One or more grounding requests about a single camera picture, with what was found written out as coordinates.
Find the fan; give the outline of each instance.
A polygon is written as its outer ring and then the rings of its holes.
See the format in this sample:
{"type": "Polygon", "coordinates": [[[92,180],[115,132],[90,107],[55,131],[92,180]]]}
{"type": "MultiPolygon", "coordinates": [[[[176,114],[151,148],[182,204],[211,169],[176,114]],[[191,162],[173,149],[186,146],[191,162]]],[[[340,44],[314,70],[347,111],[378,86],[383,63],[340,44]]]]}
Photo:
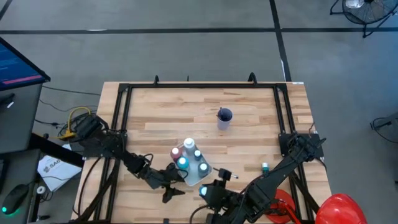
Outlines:
{"type": "Polygon", "coordinates": [[[330,14],[344,14],[349,21],[363,25],[363,38],[374,32],[366,33],[368,24],[381,21],[376,26],[379,28],[395,13],[398,6],[398,0],[341,0],[343,12],[333,12],[338,1],[331,6],[330,14]]]}

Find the table frame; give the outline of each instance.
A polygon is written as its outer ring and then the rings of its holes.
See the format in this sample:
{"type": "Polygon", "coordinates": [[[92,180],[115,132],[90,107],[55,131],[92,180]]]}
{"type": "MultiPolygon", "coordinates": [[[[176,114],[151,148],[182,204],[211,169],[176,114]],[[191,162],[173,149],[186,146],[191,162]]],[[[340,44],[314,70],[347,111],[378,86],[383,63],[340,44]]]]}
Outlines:
{"type": "MultiPolygon", "coordinates": [[[[127,96],[126,96],[126,100],[124,102],[124,111],[123,111],[123,115],[122,115],[122,123],[121,123],[121,128],[120,128],[120,130],[126,130],[131,95],[132,95],[132,90],[134,88],[271,88],[274,91],[275,107],[277,110],[277,118],[278,118],[278,122],[279,122],[280,133],[285,134],[286,130],[285,130],[284,118],[283,118],[283,114],[282,114],[282,107],[281,107],[280,99],[279,99],[279,91],[282,92],[283,97],[284,97],[284,103],[285,103],[285,107],[286,107],[286,111],[287,111],[287,119],[289,121],[290,132],[292,133],[295,131],[294,119],[293,119],[292,109],[290,107],[290,101],[289,101],[289,95],[287,92],[286,83],[284,83],[284,82],[281,82],[281,83],[278,83],[278,82],[258,83],[257,78],[254,73],[250,74],[250,76],[248,78],[248,82],[224,82],[224,83],[192,82],[192,83],[190,83],[189,77],[188,77],[187,82],[172,83],[172,82],[160,82],[159,77],[156,75],[153,83],[120,83],[119,88],[118,88],[118,95],[116,97],[116,104],[115,104],[115,108],[113,111],[111,129],[116,129],[116,125],[118,122],[118,114],[119,114],[120,106],[122,103],[122,95],[126,91],[127,96]]],[[[114,199],[115,199],[115,195],[116,195],[116,185],[118,182],[118,174],[119,174],[119,168],[120,168],[121,161],[118,159],[115,160],[112,172],[110,175],[108,175],[110,160],[111,160],[110,158],[105,159],[103,171],[101,174],[101,181],[99,184],[98,194],[93,199],[93,201],[90,203],[89,207],[86,209],[85,216],[77,218],[76,221],[78,223],[111,223],[114,199]],[[100,220],[102,198],[103,198],[105,192],[109,189],[109,187],[111,187],[111,189],[110,189],[110,194],[109,194],[108,207],[106,209],[106,217],[105,217],[105,219],[100,220]],[[94,212],[93,221],[88,221],[89,217],[92,215],[93,212],[94,212]]],[[[296,189],[296,186],[297,186],[304,196],[305,208],[306,208],[307,217],[308,217],[308,220],[304,220],[304,221],[309,221],[310,223],[313,223],[313,221],[314,221],[313,211],[317,212],[317,210],[319,209],[319,206],[317,205],[316,201],[312,198],[312,196],[308,192],[307,181],[305,179],[305,173],[304,173],[304,168],[303,168],[302,163],[298,166],[298,176],[295,172],[293,172],[292,174],[289,175],[289,183],[290,183],[290,191],[291,191],[292,198],[294,200],[294,204],[295,204],[295,208],[296,208],[296,211],[295,211],[296,216],[300,220],[302,219],[299,198],[298,198],[297,189],[296,189]]],[[[169,223],[169,220],[165,218],[164,223],[169,223]]]]}

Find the white bottle cap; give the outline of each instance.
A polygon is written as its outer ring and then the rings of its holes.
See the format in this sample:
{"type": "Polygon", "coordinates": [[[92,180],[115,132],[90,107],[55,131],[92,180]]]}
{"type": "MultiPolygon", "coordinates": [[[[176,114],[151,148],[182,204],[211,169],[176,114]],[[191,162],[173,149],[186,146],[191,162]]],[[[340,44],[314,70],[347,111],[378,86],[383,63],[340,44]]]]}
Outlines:
{"type": "Polygon", "coordinates": [[[177,148],[173,148],[173,150],[172,150],[172,154],[178,154],[179,152],[180,152],[180,150],[177,148]]]}
{"type": "Polygon", "coordinates": [[[206,170],[207,169],[207,164],[205,164],[205,163],[200,164],[200,169],[201,170],[206,170]]]}
{"type": "Polygon", "coordinates": [[[195,150],[194,155],[197,156],[197,157],[200,156],[200,151],[199,150],[195,150]]]}
{"type": "Polygon", "coordinates": [[[187,138],[184,140],[184,146],[187,149],[191,149],[193,146],[195,146],[195,142],[192,138],[187,138]]]}
{"type": "Polygon", "coordinates": [[[207,193],[207,187],[202,187],[202,188],[200,189],[200,194],[203,195],[203,196],[205,196],[206,193],[207,193]]]}
{"type": "Polygon", "coordinates": [[[179,162],[181,165],[184,165],[184,164],[187,162],[187,160],[186,160],[184,157],[181,157],[181,158],[178,160],[178,162],[179,162]]]}

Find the monitor screen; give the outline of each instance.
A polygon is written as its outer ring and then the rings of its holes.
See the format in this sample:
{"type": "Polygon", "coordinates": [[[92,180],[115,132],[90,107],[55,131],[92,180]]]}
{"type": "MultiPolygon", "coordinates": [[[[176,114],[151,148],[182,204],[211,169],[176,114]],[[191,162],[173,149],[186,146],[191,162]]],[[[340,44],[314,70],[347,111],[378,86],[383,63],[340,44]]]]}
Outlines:
{"type": "Polygon", "coordinates": [[[43,83],[47,77],[7,42],[0,41],[0,91],[43,83]]]}

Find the white bottle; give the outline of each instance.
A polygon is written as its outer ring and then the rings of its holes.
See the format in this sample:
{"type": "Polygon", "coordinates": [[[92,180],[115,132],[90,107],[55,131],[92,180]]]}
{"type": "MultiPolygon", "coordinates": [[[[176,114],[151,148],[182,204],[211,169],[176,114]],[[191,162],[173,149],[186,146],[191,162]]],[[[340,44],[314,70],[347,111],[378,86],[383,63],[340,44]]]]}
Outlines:
{"type": "Polygon", "coordinates": [[[195,141],[192,138],[185,139],[184,148],[189,156],[193,155],[193,152],[196,150],[195,141]]]}

